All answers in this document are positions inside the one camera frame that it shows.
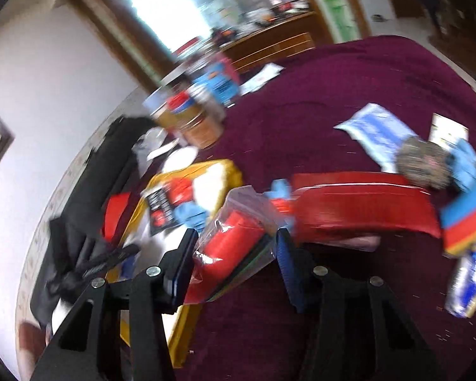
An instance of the red jar lid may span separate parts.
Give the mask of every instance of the red jar lid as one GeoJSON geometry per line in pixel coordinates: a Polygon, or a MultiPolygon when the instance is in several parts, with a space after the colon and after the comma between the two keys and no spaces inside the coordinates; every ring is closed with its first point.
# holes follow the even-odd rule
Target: red jar lid
{"type": "Polygon", "coordinates": [[[190,96],[187,92],[182,91],[168,99],[168,108],[169,110],[175,110],[183,105],[187,100],[190,100],[190,96]]]}

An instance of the plastic container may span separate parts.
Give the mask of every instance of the plastic container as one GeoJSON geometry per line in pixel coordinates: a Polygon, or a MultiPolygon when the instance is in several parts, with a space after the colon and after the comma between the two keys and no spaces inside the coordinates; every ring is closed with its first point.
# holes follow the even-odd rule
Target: plastic container
{"type": "Polygon", "coordinates": [[[224,133],[224,128],[211,115],[203,111],[186,125],[181,126],[180,132],[191,145],[204,149],[219,140],[224,133]]]}
{"type": "Polygon", "coordinates": [[[173,91],[171,91],[170,88],[161,87],[148,96],[143,102],[143,106],[151,112],[150,117],[155,120],[159,126],[173,133],[176,131],[176,117],[173,116],[167,104],[171,96],[173,96],[173,91]]]}
{"type": "Polygon", "coordinates": [[[193,84],[187,89],[190,94],[216,121],[226,118],[226,109],[215,99],[211,92],[201,84],[193,84]]]}
{"type": "Polygon", "coordinates": [[[178,128],[186,125],[203,112],[203,107],[186,91],[168,99],[168,108],[176,118],[178,128]]]}
{"type": "Polygon", "coordinates": [[[226,107],[240,96],[240,78],[231,60],[210,41],[196,43],[180,53],[186,67],[184,74],[204,85],[226,107]]]}

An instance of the metal screw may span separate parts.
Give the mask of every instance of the metal screw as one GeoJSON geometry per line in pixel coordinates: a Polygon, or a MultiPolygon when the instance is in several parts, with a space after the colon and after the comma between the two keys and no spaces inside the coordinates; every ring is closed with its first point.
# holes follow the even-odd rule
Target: metal screw
{"type": "Polygon", "coordinates": [[[148,276],[157,276],[160,274],[160,268],[158,266],[151,266],[150,268],[146,269],[146,274],[148,276]]]}
{"type": "Polygon", "coordinates": [[[316,266],[313,273],[317,276],[325,276],[328,273],[328,268],[325,266],[316,266]]]}
{"type": "Polygon", "coordinates": [[[105,283],[106,283],[106,281],[105,281],[104,278],[95,278],[92,281],[92,287],[97,289],[97,288],[100,288],[101,286],[103,286],[105,283]]]}
{"type": "Polygon", "coordinates": [[[384,281],[379,276],[373,276],[372,278],[370,278],[370,283],[373,286],[382,286],[382,284],[384,284],[384,281]]]}

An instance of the wooden cabinet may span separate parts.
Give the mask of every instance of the wooden cabinet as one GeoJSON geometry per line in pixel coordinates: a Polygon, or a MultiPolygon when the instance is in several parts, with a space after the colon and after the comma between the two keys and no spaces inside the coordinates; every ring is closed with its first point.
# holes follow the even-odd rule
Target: wooden cabinet
{"type": "Polygon", "coordinates": [[[332,44],[333,39],[321,20],[315,12],[301,14],[230,43],[223,51],[238,72],[243,73],[316,45],[332,44]]]}

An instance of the white card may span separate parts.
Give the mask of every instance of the white card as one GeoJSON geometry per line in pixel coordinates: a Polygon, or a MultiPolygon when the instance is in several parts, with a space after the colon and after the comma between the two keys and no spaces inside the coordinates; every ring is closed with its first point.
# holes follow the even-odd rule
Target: white card
{"type": "Polygon", "coordinates": [[[461,138],[464,140],[469,139],[469,130],[467,127],[447,117],[440,116],[436,113],[433,114],[432,128],[430,129],[430,136],[428,137],[429,142],[433,142],[441,146],[444,150],[450,151],[461,138]]]}
{"type": "Polygon", "coordinates": [[[284,70],[282,66],[268,63],[259,73],[241,85],[241,95],[259,90],[272,78],[277,77],[282,70],[284,70]]]}

